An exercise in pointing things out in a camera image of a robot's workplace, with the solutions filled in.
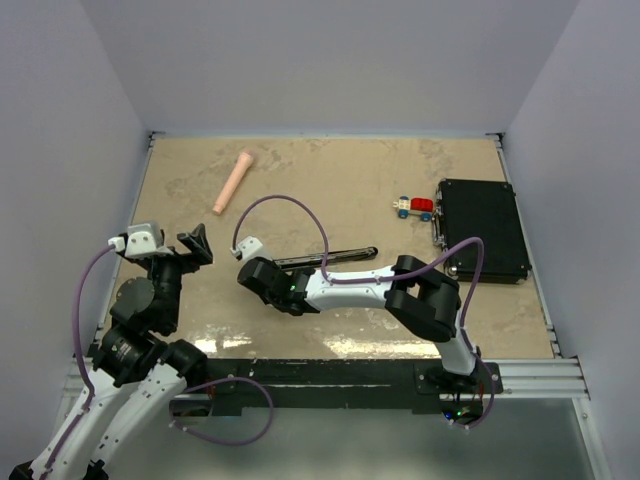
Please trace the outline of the black stapler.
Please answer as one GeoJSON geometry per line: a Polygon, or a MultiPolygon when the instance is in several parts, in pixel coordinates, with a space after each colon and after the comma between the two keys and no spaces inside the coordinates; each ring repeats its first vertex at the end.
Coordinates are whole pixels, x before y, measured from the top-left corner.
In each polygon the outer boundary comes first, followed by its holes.
{"type": "MultiPolygon", "coordinates": [[[[319,268],[322,263],[323,255],[323,252],[319,252],[297,257],[275,259],[274,262],[283,270],[319,268]]],[[[377,255],[378,249],[375,246],[347,250],[336,250],[330,251],[327,254],[326,263],[328,265],[334,265],[355,261],[366,261],[375,259],[377,255]]]]}

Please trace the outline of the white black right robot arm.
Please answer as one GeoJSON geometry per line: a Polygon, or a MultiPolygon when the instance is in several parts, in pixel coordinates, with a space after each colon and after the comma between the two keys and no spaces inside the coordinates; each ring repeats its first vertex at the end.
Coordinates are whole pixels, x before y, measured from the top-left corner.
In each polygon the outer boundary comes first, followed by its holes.
{"type": "Polygon", "coordinates": [[[434,343],[452,390],[469,392],[481,380],[477,349],[465,331],[470,301],[460,298],[455,280],[413,256],[401,255],[370,274],[287,272],[273,260],[255,257],[244,263],[237,281],[264,304],[292,316],[339,308],[385,310],[413,335],[434,343]]]}

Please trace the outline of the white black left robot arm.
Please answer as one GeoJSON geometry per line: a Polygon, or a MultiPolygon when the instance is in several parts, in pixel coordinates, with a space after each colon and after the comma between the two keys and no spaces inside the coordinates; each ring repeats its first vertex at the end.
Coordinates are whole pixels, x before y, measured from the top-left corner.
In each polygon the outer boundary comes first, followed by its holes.
{"type": "Polygon", "coordinates": [[[114,253],[141,267],[127,280],[109,314],[111,327],[92,356],[78,362],[84,386],[44,451],[16,466],[13,479],[106,479],[109,465],[182,391],[207,380],[206,355],[185,340],[165,337],[178,326],[183,276],[212,264],[204,224],[180,233],[180,253],[166,245],[154,221],[131,225],[108,241],[114,253]]]}

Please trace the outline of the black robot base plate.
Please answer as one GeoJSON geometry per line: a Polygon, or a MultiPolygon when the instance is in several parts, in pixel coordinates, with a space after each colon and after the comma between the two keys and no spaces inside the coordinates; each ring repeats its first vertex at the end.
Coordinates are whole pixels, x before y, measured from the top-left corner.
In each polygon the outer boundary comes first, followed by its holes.
{"type": "Polygon", "coordinates": [[[210,359],[203,380],[179,398],[213,402],[216,416],[245,408],[394,409],[451,413],[457,405],[480,412],[480,400],[503,392],[496,363],[477,367],[470,380],[446,377],[438,359],[210,359]],[[211,382],[221,381],[215,386],[211,382]]]}

